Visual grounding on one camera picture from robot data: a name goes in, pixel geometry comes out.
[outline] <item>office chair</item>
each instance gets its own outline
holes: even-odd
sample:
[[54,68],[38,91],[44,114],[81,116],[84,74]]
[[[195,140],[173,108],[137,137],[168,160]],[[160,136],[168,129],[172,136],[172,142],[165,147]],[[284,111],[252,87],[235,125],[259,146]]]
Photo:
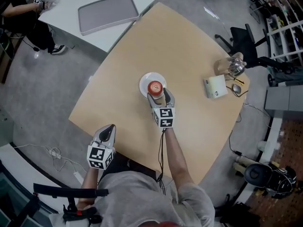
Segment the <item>office chair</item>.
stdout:
[[233,41],[231,45],[228,43],[222,36],[215,35],[214,37],[220,38],[224,44],[230,49],[227,52],[230,56],[234,55],[237,52],[241,52],[244,56],[243,60],[247,63],[246,68],[252,68],[256,66],[267,67],[270,66],[276,71],[282,71],[285,74],[292,74],[294,72],[294,65],[289,62],[277,62],[267,57],[259,57],[257,54],[256,47],[266,42],[268,45],[269,37],[266,34],[265,29],[263,29],[264,37],[255,43],[254,36],[252,35],[250,26],[245,25],[246,29],[231,27],[232,38],[230,41]]

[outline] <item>small white box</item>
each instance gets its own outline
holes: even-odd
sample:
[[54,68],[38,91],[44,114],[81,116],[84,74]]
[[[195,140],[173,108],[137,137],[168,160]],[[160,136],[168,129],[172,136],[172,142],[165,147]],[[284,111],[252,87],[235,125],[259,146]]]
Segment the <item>small white box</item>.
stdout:
[[208,98],[218,98],[228,94],[224,75],[203,79]]

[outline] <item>person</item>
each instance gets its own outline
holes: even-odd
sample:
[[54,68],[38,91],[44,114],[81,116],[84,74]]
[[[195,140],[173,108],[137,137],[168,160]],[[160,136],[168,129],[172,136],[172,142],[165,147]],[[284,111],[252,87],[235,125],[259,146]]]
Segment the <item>person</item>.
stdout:
[[[101,227],[211,227],[214,207],[205,191],[194,184],[172,128],[165,130],[167,157],[172,179],[178,192],[178,203],[165,196],[156,182],[155,172],[116,153],[103,172],[98,188],[108,189],[106,197],[79,199],[78,210],[94,206],[103,218]],[[117,164],[123,164],[120,172]],[[98,169],[90,168],[82,188],[97,188]],[[62,214],[50,215],[54,227],[63,227]]]
[[47,1],[27,4],[26,0],[0,0],[1,27],[25,35],[41,50],[47,49],[52,55],[60,54],[66,46],[55,44],[48,25],[38,20],[39,11],[48,6]]

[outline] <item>white plate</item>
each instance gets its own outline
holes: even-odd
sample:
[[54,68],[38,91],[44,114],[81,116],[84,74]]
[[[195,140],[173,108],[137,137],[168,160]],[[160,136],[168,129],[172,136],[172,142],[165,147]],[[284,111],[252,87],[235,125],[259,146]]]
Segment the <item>white plate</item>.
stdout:
[[[159,81],[163,88],[166,88],[167,85],[166,85],[166,80],[165,78],[157,73],[157,72],[149,72],[149,73],[146,73],[140,80],[140,83],[139,83],[139,89],[140,89],[140,92],[142,93],[142,95],[144,97],[147,97],[147,87],[148,87],[148,84],[151,82],[151,81]],[[161,97],[163,97],[164,93],[162,91],[162,93],[159,95],[159,96],[153,96],[154,99],[159,99]]]

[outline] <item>white table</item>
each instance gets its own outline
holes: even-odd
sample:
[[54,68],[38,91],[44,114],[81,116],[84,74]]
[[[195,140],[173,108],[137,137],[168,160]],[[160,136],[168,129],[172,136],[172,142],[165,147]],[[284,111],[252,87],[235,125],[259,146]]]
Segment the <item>white table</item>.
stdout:
[[[132,22],[102,29],[89,35],[82,35],[79,29],[78,8],[95,1],[98,0],[59,0],[59,3],[44,12],[39,20],[109,52],[132,25]],[[134,0],[134,3],[138,12],[142,14],[154,1]]]

